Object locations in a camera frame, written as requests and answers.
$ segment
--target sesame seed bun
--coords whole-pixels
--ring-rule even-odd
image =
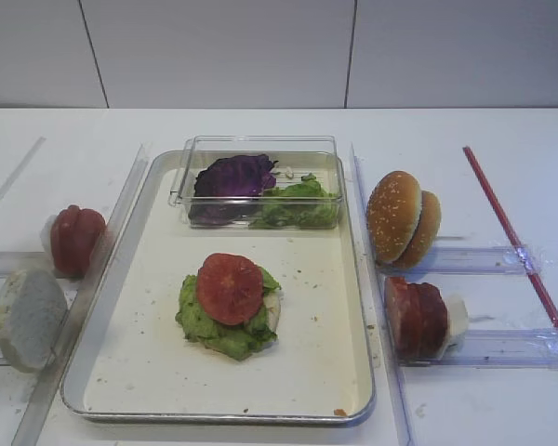
[[[374,188],[366,212],[368,231],[378,262],[401,256],[416,232],[421,213],[421,188],[407,172],[396,170]]]
[[[426,190],[421,193],[421,214],[411,242],[392,265],[399,269],[415,267],[428,253],[440,229],[440,202],[436,195]]]

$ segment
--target red stick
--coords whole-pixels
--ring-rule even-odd
[[[473,151],[469,147],[464,147],[463,152],[465,153],[465,156],[467,157],[467,160],[469,161],[469,164],[471,165],[473,172],[477,177],[477,180],[480,182],[480,185],[484,190],[485,196],[487,197],[488,201],[492,205],[492,208],[494,209],[494,212],[498,217],[498,221],[500,222],[500,225],[502,225],[502,228],[506,232],[506,236],[509,238],[509,241],[511,242],[512,246],[517,250],[523,248],[523,245],[519,240],[519,236],[512,228],[511,221],[506,216],[504,209],[502,209],[502,205],[500,204],[498,198],[496,197],[496,194],[494,193],[494,190],[492,189],[490,183],[485,178],[484,171],[482,170],[479,163],[477,162],[475,155],[473,155]],[[546,287],[544,286],[543,281],[539,277],[539,274],[537,274],[534,271],[530,271],[529,269],[525,269],[525,272],[527,274],[527,277],[529,278],[529,281],[531,281],[533,288],[536,290],[536,293],[539,296],[539,300],[541,301],[541,304],[546,309],[546,313],[548,313],[548,317],[550,318],[551,323],[555,328],[558,328],[558,308],[556,308],[553,301],[551,300],[551,296],[548,293],[548,290],[546,290]]]

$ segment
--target metal tray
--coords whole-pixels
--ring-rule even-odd
[[[363,421],[376,390],[347,205],[333,230],[194,230],[167,202],[180,155],[153,161],[68,363],[63,402],[108,422]],[[174,321],[182,280],[213,252],[248,256],[283,286],[278,341],[240,363],[189,344]]]

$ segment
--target white table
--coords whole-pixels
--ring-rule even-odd
[[[73,202],[109,217],[141,142],[152,143],[154,158],[199,134],[334,135],[344,161],[352,145],[362,160],[366,196],[384,174],[404,169],[439,195],[441,234],[466,236],[465,245],[508,244],[461,152],[470,145],[515,229],[544,262],[558,307],[558,110],[0,110],[0,185],[46,138],[0,204],[0,250],[40,250],[45,218]],[[352,187],[348,182],[348,193]],[[371,312],[368,273],[363,269],[362,287]],[[485,297],[505,308],[494,324],[549,325],[535,293],[517,281],[502,281]],[[372,343],[379,351],[375,335]],[[377,406],[356,427],[93,425],[57,396],[39,444],[396,444],[384,367],[375,371]],[[558,443],[558,371],[434,368],[405,377],[419,445]],[[32,377],[0,367],[0,445],[12,439],[32,389]]]

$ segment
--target clear plastic container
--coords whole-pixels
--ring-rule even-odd
[[[267,155],[274,163],[274,187],[257,196],[197,193],[201,172],[239,155]],[[238,179],[247,182],[245,172]],[[196,137],[180,158],[169,203],[194,228],[328,230],[337,226],[343,183],[333,137]]]

